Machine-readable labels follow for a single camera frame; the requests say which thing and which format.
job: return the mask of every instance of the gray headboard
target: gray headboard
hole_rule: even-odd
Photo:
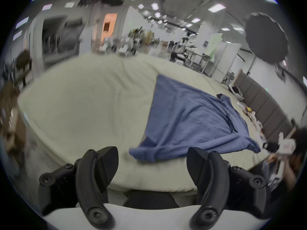
[[[244,72],[234,79],[243,94],[243,102],[256,112],[256,118],[263,124],[263,132],[268,141],[278,142],[278,135],[283,132],[286,137],[292,130],[292,125],[277,102],[265,89]]]

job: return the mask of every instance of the box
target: box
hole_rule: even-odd
[[[25,145],[25,124],[19,116],[19,88],[7,82],[0,92],[0,135],[4,137],[6,153],[17,154]]]

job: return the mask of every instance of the white bed sheet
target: white bed sheet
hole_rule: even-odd
[[[226,94],[248,124],[251,121],[236,99],[219,83],[164,59],[139,54],[83,55],[60,63],[28,86],[18,106],[30,131],[46,152],[60,164],[75,163],[88,149],[116,146],[119,166],[110,188],[187,192],[196,190],[186,168],[186,158],[142,163],[128,149],[144,139],[156,77],[163,74],[209,94]],[[222,157],[250,169],[267,157],[266,151],[249,150]]]

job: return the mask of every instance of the person's hand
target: person's hand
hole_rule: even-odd
[[[284,161],[285,165],[289,165],[289,158],[287,156],[281,156],[279,158]]]
[[[267,158],[267,163],[268,163],[268,164],[270,164],[270,163],[272,163],[272,162],[276,162],[276,161],[278,161],[278,157],[276,156],[275,153],[271,153],[271,154],[269,155],[269,157]]]

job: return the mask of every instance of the blue bedsheet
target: blue bedsheet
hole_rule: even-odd
[[[229,97],[219,99],[163,75],[157,77],[145,135],[129,153],[150,162],[185,156],[189,147],[221,154],[243,149],[260,152]]]

